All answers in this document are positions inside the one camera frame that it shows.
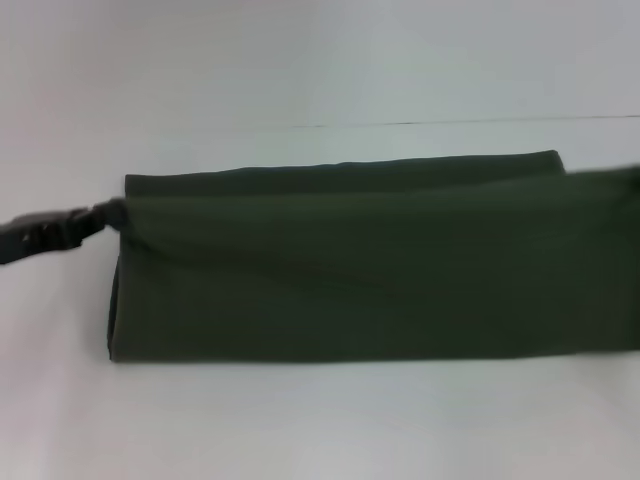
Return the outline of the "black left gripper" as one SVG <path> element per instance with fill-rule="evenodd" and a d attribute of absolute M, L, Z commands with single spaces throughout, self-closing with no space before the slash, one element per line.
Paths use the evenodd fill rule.
<path fill-rule="evenodd" d="M 87 237 L 126 227 L 126 201 L 113 198 L 89 209 L 22 215 L 1 225 L 1 264 L 78 248 Z"/>

